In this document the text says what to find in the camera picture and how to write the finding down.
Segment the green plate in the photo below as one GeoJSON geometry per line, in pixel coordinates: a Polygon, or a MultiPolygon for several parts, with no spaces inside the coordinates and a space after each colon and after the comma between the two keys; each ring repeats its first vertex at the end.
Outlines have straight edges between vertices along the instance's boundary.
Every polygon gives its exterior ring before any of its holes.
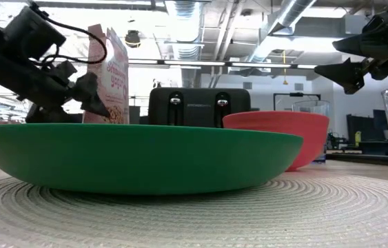
{"type": "Polygon", "coordinates": [[[0,168],[55,189],[195,194],[261,185],[294,161],[302,138],[198,127],[0,125],[0,168]]]}

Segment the woven placemat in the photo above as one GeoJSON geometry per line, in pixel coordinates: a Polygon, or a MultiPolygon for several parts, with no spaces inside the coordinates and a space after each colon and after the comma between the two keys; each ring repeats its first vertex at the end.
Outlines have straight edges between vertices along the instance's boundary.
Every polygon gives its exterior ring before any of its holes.
{"type": "Polygon", "coordinates": [[[164,197],[0,180],[0,247],[377,246],[388,247],[385,180],[293,172],[252,189],[164,197]]]}

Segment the ventilation duct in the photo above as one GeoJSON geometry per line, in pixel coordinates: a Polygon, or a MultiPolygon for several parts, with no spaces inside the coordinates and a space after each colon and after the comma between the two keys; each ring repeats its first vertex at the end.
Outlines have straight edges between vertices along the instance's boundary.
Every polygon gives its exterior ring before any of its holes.
{"type": "MultiPolygon", "coordinates": [[[[171,35],[179,44],[174,44],[174,58],[177,60],[199,60],[201,48],[198,45],[183,43],[198,43],[200,41],[201,12],[203,4],[195,1],[165,1],[167,13],[170,16],[174,31],[171,35]]],[[[195,85],[196,70],[181,69],[183,87],[200,87],[195,85]]]]}
{"type": "Polygon", "coordinates": [[[264,31],[267,32],[267,37],[247,58],[247,62],[262,63],[270,52],[276,49],[274,47],[276,42],[272,41],[277,38],[269,35],[285,28],[292,28],[303,16],[304,11],[315,2],[316,0],[283,0],[280,10],[273,14],[273,18],[270,18],[273,21],[269,21],[265,27],[264,31]]]}

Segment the pink cereal box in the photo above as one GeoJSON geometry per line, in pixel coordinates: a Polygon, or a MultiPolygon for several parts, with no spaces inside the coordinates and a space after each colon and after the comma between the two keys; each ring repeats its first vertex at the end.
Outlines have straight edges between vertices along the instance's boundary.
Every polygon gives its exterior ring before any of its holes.
{"type": "MultiPolygon", "coordinates": [[[[127,50],[113,29],[107,29],[105,34],[101,25],[98,24],[88,27],[88,31],[100,38],[108,51],[104,62],[88,65],[88,72],[97,75],[97,93],[111,117],[107,118],[85,111],[83,122],[128,124],[130,122],[130,109],[127,50]]],[[[88,57],[91,61],[103,56],[103,48],[95,39],[90,38],[88,50],[88,57]]]]}

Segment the red bowl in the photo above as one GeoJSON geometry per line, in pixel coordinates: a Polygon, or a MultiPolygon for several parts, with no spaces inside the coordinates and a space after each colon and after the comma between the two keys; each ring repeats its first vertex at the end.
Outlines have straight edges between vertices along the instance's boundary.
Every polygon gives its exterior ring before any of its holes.
{"type": "Polygon", "coordinates": [[[288,111],[259,111],[230,114],[223,119],[225,128],[294,134],[304,138],[299,155],[287,171],[310,164],[320,156],[329,118],[320,114],[288,111]]]}

